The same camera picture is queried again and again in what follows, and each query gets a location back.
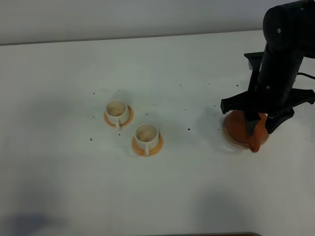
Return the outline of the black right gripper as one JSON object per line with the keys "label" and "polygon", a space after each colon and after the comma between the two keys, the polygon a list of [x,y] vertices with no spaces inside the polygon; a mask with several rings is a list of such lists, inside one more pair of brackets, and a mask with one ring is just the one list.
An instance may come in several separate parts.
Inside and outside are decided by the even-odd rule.
{"label": "black right gripper", "polygon": [[294,107],[315,102],[313,90],[293,88],[303,58],[314,58],[314,55],[298,49],[276,51],[269,45],[263,53],[260,69],[252,71],[248,90],[222,99],[220,105],[224,114],[234,110],[243,111],[249,136],[261,120],[260,113],[267,115],[265,128],[271,134],[293,117]]}

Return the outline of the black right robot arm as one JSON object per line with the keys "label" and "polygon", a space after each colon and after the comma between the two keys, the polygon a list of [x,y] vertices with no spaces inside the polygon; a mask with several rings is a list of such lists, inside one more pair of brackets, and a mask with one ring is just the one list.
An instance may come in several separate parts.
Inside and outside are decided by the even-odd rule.
{"label": "black right robot arm", "polygon": [[270,8],[263,19],[266,39],[264,52],[247,53],[252,68],[248,90],[222,99],[221,110],[244,112],[245,129],[252,135],[267,115],[265,128],[271,134],[280,124],[293,117],[293,108],[314,104],[311,89],[293,88],[304,57],[315,57],[315,2],[300,0]]}

